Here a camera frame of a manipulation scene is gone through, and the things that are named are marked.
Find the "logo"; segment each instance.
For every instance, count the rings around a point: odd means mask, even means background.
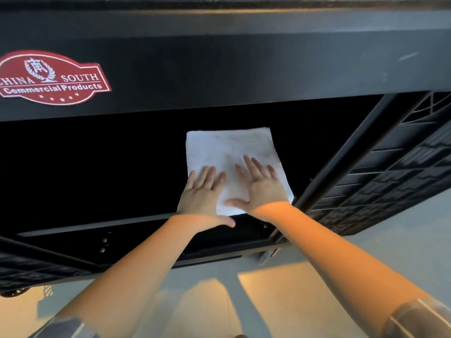
[[[73,105],[111,91],[97,63],[78,63],[44,51],[15,51],[0,58],[0,95],[48,105]]]

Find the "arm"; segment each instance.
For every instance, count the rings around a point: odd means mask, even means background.
[[[370,337],[380,337],[384,324],[402,304],[431,296],[365,251],[323,227],[292,206],[275,170],[245,156],[249,175],[236,165],[249,190],[249,202],[237,206],[275,225],[308,258],[352,319]]]
[[[230,217],[216,215],[226,176],[221,173],[215,182],[215,173],[214,167],[205,167],[195,181],[191,172],[178,214],[90,284],[56,318],[80,318],[101,338],[131,337],[153,294],[191,238],[219,224],[234,227]]]

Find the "towel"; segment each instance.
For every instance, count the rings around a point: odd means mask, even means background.
[[[218,215],[240,215],[243,210],[226,206],[224,202],[230,198],[249,200],[246,187],[241,183],[235,171],[235,164],[247,170],[243,155],[257,159],[262,165],[273,166],[285,187],[290,202],[293,192],[286,180],[285,172],[277,156],[269,128],[221,131],[189,131],[186,134],[186,162],[188,173],[191,170],[199,176],[203,166],[216,166],[217,174],[227,174],[225,185],[217,204]]]

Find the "finger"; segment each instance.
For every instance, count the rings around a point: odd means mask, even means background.
[[[235,170],[238,173],[238,176],[240,177],[241,182],[246,187],[249,187],[249,178],[248,178],[246,171],[239,164],[235,164]]]
[[[216,176],[216,167],[211,166],[210,171],[208,172],[205,182],[203,183],[203,188],[211,189],[213,186],[213,182],[215,181]]]
[[[226,206],[234,206],[248,212],[249,202],[242,199],[228,199],[225,201]]]
[[[266,167],[259,163],[257,159],[252,158],[251,161],[254,163],[254,165],[256,165],[262,176],[264,176],[265,178],[269,178],[271,176]]]
[[[194,186],[194,181],[196,180],[196,172],[189,172],[188,181],[186,182],[184,191],[191,190]]]
[[[227,225],[229,227],[235,227],[235,221],[230,218],[229,216],[218,216],[218,220],[220,221],[220,224]]]
[[[273,166],[268,165],[268,171],[271,174],[271,178],[279,180],[279,175],[277,174],[277,171]]]
[[[249,173],[251,174],[252,178],[254,178],[255,180],[262,179],[262,174],[247,155],[245,155],[245,163],[246,166],[248,167]]]
[[[199,176],[199,178],[197,179],[197,181],[196,181],[196,183],[194,185],[195,188],[201,188],[202,187],[203,183],[205,182],[205,178],[206,178],[206,175],[208,174],[209,170],[210,170],[210,168],[208,166],[204,166],[203,167],[202,172],[200,172],[200,176]]]
[[[226,183],[226,173],[221,172],[217,178],[217,180],[213,183],[213,186],[211,189],[213,191],[216,191],[218,193],[222,192],[222,188],[224,187],[224,184]]]

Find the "sleeve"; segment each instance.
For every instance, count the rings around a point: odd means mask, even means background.
[[[80,318],[52,318],[28,338],[100,338]]]
[[[435,299],[401,305],[387,320],[382,338],[451,338],[451,311]]]

